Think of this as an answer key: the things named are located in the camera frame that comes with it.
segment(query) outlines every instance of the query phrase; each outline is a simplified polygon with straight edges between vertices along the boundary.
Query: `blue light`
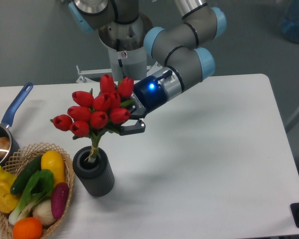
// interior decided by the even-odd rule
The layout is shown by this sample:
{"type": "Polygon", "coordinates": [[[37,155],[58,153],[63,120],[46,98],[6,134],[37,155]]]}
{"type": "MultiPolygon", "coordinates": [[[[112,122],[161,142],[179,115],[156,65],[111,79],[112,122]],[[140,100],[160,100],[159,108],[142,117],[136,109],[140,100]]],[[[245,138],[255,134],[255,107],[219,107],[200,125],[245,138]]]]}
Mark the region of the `blue light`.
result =
{"type": "Polygon", "coordinates": [[[155,85],[154,85],[153,83],[151,83],[151,84],[149,85],[149,89],[150,89],[150,90],[154,90],[154,89],[155,89],[155,85]]]}

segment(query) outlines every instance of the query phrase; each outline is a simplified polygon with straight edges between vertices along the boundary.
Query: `orange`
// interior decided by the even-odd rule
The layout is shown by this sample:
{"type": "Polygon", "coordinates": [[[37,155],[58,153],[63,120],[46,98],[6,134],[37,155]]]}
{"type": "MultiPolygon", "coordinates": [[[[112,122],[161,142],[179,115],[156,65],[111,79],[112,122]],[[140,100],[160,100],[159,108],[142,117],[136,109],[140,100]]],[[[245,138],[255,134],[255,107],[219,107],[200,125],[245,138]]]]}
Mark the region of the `orange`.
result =
{"type": "Polygon", "coordinates": [[[13,227],[14,239],[39,239],[42,235],[42,224],[37,218],[24,218],[13,227]]]}

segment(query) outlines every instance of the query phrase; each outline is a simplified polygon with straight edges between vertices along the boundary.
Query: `eggplant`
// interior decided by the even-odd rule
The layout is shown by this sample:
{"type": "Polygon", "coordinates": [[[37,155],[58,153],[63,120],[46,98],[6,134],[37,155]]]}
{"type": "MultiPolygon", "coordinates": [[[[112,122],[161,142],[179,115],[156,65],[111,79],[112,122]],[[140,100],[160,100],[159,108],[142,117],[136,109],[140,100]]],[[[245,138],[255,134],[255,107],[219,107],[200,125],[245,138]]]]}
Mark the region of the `eggplant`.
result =
{"type": "Polygon", "coordinates": [[[60,219],[63,216],[69,191],[67,183],[62,182],[55,186],[51,196],[51,210],[55,219],[60,219]]]}

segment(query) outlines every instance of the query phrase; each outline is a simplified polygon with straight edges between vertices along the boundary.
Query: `gray floor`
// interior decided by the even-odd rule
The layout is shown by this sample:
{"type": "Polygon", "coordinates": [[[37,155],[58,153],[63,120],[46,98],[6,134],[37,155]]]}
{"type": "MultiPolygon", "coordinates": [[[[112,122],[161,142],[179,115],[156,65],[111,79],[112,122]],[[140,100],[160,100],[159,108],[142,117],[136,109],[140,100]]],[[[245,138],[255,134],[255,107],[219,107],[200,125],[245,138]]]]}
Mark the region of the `gray floor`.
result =
{"type": "MultiPolygon", "coordinates": [[[[267,75],[285,122],[299,105],[299,44],[285,40],[279,30],[288,1],[208,2],[228,21],[225,34],[204,46],[216,60],[215,75],[267,75]]],[[[172,0],[140,0],[140,7],[154,26],[170,29],[182,22],[172,0]]],[[[110,67],[97,33],[82,33],[66,4],[0,0],[0,86],[74,83],[77,64],[81,70],[110,67]]],[[[288,139],[299,170],[299,124],[288,139]]]]}

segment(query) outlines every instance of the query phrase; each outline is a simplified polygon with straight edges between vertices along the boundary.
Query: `blue object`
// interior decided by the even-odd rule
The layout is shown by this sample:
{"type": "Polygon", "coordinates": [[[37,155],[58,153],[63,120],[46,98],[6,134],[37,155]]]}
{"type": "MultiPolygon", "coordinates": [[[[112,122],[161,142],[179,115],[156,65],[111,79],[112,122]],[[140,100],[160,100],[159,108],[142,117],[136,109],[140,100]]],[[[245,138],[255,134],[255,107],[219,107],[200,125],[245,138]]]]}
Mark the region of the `blue object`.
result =
{"type": "Polygon", "coordinates": [[[227,28],[227,20],[225,14],[217,7],[211,7],[217,17],[217,32],[215,38],[224,33],[227,28]]]}
{"type": "Polygon", "coordinates": [[[215,73],[215,69],[216,69],[215,60],[212,54],[206,48],[199,47],[194,51],[197,52],[200,60],[201,70],[203,72],[203,79],[202,79],[203,81],[207,77],[215,73]]]}
{"type": "Polygon", "coordinates": [[[79,27],[86,33],[94,32],[93,28],[86,22],[86,20],[82,17],[78,9],[76,9],[74,3],[69,4],[70,13],[73,16],[76,23],[79,27]]]}
{"type": "Polygon", "coordinates": [[[146,36],[144,38],[144,48],[145,48],[146,52],[148,53],[148,55],[150,55],[151,57],[152,57],[151,51],[153,49],[155,39],[156,39],[157,35],[163,30],[165,30],[165,29],[162,27],[159,27],[159,26],[154,27],[148,31],[148,33],[146,34],[146,36]]]}
{"type": "Polygon", "coordinates": [[[293,0],[286,8],[280,29],[287,40],[299,43],[299,0],[293,0]]]}
{"type": "Polygon", "coordinates": [[[151,83],[151,84],[149,85],[149,89],[150,89],[150,90],[154,90],[154,89],[155,89],[155,85],[154,85],[153,83],[151,83]]]}
{"type": "Polygon", "coordinates": [[[1,123],[5,124],[5,125],[9,125],[12,126],[13,123],[13,119],[14,119],[14,115],[16,110],[20,107],[20,105],[22,104],[22,102],[24,101],[24,99],[27,97],[27,95],[30,93],[30,91],[33,88],[33,84],[32,83],[26,83],[21,91],[19,92],[19,94],[16,96],[16,98],[13,100],[13,102],[11,103],[11,105],[8,107],[8,109],[6,110],[1,123]]]}

